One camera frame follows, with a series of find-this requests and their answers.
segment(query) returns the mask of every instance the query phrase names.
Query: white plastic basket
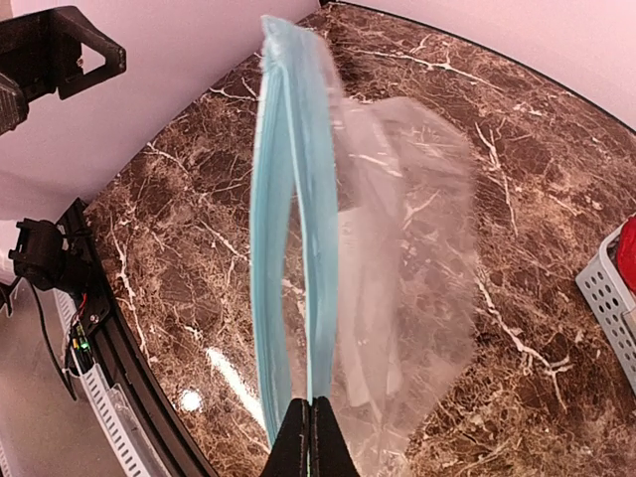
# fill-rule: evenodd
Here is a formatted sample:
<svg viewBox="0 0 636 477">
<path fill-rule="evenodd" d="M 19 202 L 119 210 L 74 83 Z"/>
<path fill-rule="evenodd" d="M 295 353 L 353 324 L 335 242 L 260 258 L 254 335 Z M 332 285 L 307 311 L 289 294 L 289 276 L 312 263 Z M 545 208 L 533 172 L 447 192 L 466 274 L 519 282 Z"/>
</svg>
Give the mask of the white plastic basket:
<svg viewBox="0 0 636 477">
<path fill-rule="evenodd" d="M 603 328 L 636 394 L 636 301 L 608 254 L 623 225 L 601 243 L 598 253 L 576 277 L 576 285 Z"/>
</svg>

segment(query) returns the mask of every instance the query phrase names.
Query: wire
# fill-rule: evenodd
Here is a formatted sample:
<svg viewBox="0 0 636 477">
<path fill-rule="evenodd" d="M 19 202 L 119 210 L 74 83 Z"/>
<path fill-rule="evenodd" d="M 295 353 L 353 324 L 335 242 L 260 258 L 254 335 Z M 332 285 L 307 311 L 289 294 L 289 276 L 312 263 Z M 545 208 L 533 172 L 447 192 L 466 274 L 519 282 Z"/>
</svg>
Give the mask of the wire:
<svg viewBox="0 0 636 477">
<path fill-rule="evenodd" d="M 44 341 L 47 345 L 47 349 L 49 350 L 49 356 L 51 357 L 53 366 L 55 366 L 56 372 L 58 373 L 58 376 L 62 380 L 62 383 L 64 383 L 64 387 L 67 389 L 67 391 L 71 395 L 71 398 L 73 398 L 73 400 L 78 400 L 78 398 L 76 397 L 76 393 L 73 390 L 73 385 L 71 385 L 71 380 L 67 376 L 65 376 L 65 374 L 63 373 L 62 368 L 60 368 L 60 365 L 58 364 L 58 360 L 56 359 L 56 355 L 53 352 L 53 348 L 51 347 L 51 341 L 49 340 L 49 333 L 47 332 L 47 324 L 44 319 L 44 310 L 42 309 L 42 302 L 40 301 L 40 297 L 38 296 L 36 287 L 33 286 L 33 283 L 31 283 L 28 280 L 27 280 L 27 283 L 29 284 L 31 291 L 33 292 L 33 297 L 35 298 L 36 305 L 38 306 L 38 313 L 40 314 L 40 327 L 42 328 L 42 336 L 44 337 Z"/>
</svg>

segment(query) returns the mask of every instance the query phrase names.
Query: red cloth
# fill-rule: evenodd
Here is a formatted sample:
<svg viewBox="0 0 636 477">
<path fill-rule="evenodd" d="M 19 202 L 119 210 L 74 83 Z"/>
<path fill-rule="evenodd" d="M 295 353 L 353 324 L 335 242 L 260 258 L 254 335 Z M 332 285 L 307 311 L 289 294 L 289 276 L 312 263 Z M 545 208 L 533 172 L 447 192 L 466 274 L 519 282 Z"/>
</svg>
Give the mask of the red cloth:
<svg viewBox="0 0 636 477">
<path fill-rule="evenodd" d="M 636 217 L 630 218 L 620 232 L 616 265 L 627 287 L 636 292 Z"/>
</svg>

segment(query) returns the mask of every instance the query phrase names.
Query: marble table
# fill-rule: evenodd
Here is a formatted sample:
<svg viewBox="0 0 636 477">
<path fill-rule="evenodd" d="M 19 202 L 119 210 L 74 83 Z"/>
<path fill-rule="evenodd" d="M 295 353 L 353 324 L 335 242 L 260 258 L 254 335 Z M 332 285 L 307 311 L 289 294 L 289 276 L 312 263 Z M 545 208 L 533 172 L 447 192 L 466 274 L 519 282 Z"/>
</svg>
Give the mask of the marble table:
<svg viewBox="0 0 636 477">
<path fill-rule="evenodd" d="M 477 350 L 421 417 L 406 452 L 413 474 L 633 475 L 636 402 L 573 279 L 636 210 L 634 133 L 538 74 L 430 28 L 337 4 L 302 24 L 329 43 L 349 95 L 412 97 L 472 147 Z M 267 455 L 248 269 L 259 79 L 254 54 L 86 211 L 153 373 L 221 475 L 257 475 Z"/>
</svg>

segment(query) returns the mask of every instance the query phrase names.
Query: ziplock bag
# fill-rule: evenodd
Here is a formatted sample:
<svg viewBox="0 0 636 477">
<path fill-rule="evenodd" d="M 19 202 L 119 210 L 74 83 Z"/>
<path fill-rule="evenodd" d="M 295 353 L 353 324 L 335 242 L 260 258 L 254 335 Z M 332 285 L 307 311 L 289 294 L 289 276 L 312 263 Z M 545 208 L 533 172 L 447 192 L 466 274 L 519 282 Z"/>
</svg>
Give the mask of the ziplock bag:
<svg viewBox="0 0 636 477">
<path fill-rule="evenodd" d="M 345 97 L 320 37 L 263 25 L 250 239 L 268 438 L 292 397 L 325 396 L 358 470 L 399 475 L 472 353 L 468 148 L 415 101 Z"/>
</svg>

